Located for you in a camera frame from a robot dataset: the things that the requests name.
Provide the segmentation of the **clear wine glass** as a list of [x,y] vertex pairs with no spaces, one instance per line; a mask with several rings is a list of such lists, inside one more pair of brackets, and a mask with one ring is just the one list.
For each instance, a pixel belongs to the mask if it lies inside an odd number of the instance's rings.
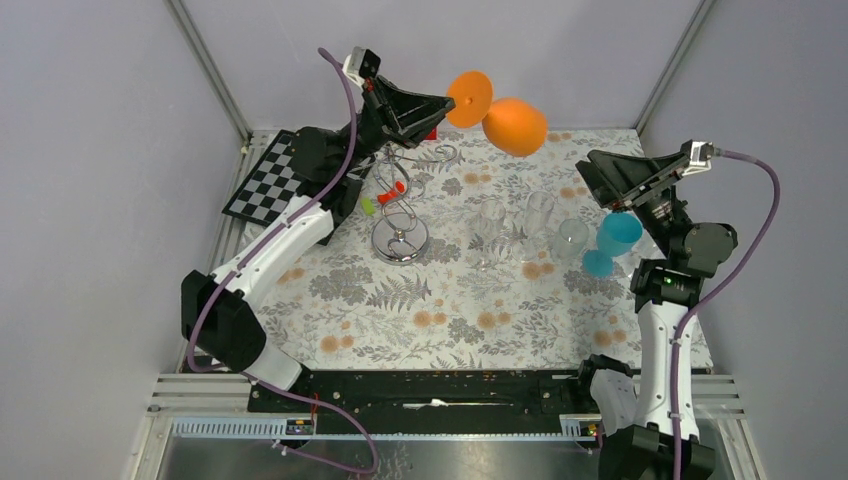
[[491,199],[481,203],[471,222],[473,234],[479,236],[482,242],[481,252],[474,262],[475,269],[484,270],[496,262],[493,245],[503,227],[505,216],[506,208],[501,201]]
[[521,223],[525,237],[518,240],[512,250],[516,261],[529,262],[537,256],[554,205],[554,197],[544,191],[534,192],[528,197]]

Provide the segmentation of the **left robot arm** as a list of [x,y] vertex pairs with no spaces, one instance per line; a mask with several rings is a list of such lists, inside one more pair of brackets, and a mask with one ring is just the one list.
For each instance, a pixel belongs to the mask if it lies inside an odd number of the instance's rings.
[[270,174],[291,171],[297,185],[287,200],[264,188],[262,204],[279,214],[231,260],[210,273],[191,271],[180,286],[180,330],[186,359],[201,348],[216,367],[242,374],[272,390],[288,411],[309,401],[305,365],[275,346],[257,310],[273,283],[311,247],[327,243],[351,215],[362,190],[358,172],[390,144],[416,147],[456,107],[450,96],[403,90],[381,75],[343,82],[349,121],[333,130],[303,126],[283,130],[270,146]]

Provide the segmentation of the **orange wine glass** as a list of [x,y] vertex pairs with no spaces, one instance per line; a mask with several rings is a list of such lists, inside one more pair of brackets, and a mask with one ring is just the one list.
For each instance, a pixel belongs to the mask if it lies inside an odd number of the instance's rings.
[[460,74],[448,87],[455,107],[447,114],[456,128],[481,126],[488,141],[513,157],[527,157],[545,143],[545,114],[516,97],[494,98],[494,86],[481,71]]

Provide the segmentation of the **blue wine glass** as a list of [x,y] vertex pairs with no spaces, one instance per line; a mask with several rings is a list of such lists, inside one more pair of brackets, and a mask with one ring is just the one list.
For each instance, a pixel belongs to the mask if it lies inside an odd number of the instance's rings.
[[591,276],[604,278],[614,271],[614,259],[628,253],[641,239],[642,223],[629,213],[610,213],[600,223],[596,248],[582,258],[583,269]]

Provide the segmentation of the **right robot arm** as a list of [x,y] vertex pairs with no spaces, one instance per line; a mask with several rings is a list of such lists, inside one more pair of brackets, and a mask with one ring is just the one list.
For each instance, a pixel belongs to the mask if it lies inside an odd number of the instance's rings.
[[675,185],[711,168],[713,147],[688,142],[655,158],[592,150],[577,169],[600,207],[630,212],[654,240],[660,259],[643,259],[630,290],[642,341],[639,378],[604,355],[592,355],[573,386],[583,410],[600,410],[601,479],[708,479],[715,450],[701,441],[692,399],[695,308],[705,280],[738,245],[724,223],[694,222]]

